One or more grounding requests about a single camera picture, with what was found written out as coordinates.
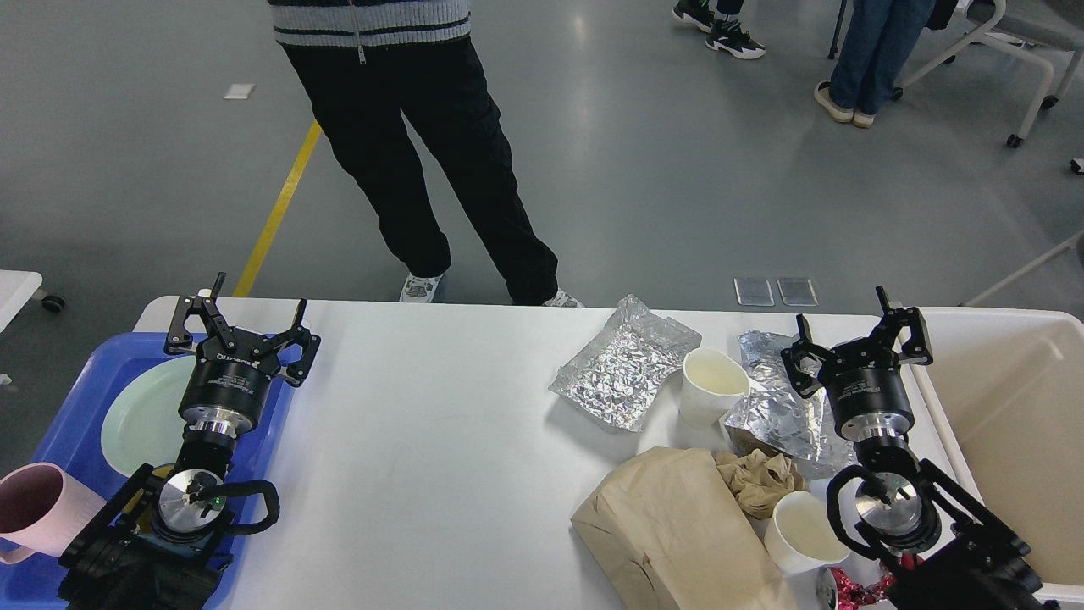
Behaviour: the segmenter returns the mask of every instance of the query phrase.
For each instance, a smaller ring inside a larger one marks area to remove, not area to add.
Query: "white paper cup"
[[[828,507],[809,492],[791,492],[775,505],[764,548],[786,576],[839,563],[851,554],[828,523]]]
[[[697,348],[682,364],[678,413],[693,428],[708,428],[749,395],[749,376],[741,365],[710,348]]]
[[[105,506],[101,496],[55,464],[24,466],[0,480],[0,537],[20,548],[0,550],[0,563],[35,553],[60,557]]]

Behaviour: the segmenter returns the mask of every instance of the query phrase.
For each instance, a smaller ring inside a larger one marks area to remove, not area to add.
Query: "white plate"
[[[177,415],[195,356],[172,359],[137,377],[113,401],[102,423],[102,455],[114,470],[131,477],[143,464],[177,462],[184,420]]]

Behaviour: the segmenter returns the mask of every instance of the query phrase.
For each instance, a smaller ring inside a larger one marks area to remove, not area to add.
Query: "black shoe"
[[[753,40],[748,31],[743,31],[741,23],[737,20],[715,22],[708,34],[707,44],[715,51],[730,51],[739,60],[756,60],[764,54],[764,47]]]
[[[693,24],[705,34],[711,31],[711,22],[715,21],[715,13],[711,12],[707,3],[701,4],[700,0],[678,0],[673,15],[681,23]]]

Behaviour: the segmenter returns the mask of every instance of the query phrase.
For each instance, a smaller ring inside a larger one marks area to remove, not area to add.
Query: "crumpled aluminum foil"
[[[640,432],[659,387],[700,346],[700,334],[662,320],[630,294],[580,353],[557,371],[550,391],[611,432]]]
[[[854,464],[854,451],[836,434],[823,389],[804,400],[790,388],[779,352],[796,340],[756,330],[741,335],[741,365],[752,380],[752,392],[731,410],[725,424],[736,449],[756,449],[756,443],[743,442],[748,434],[741,432],[748,432],[795,459],[805,479],[826,479]]]

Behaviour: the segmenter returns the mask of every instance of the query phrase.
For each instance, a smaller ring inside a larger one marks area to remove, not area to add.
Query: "chair wheel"
[[[41,307],[48,312],[54,314],[60,314],[64,310],[64,298],[56,296],[55,294],[47,294],[41,298]]]

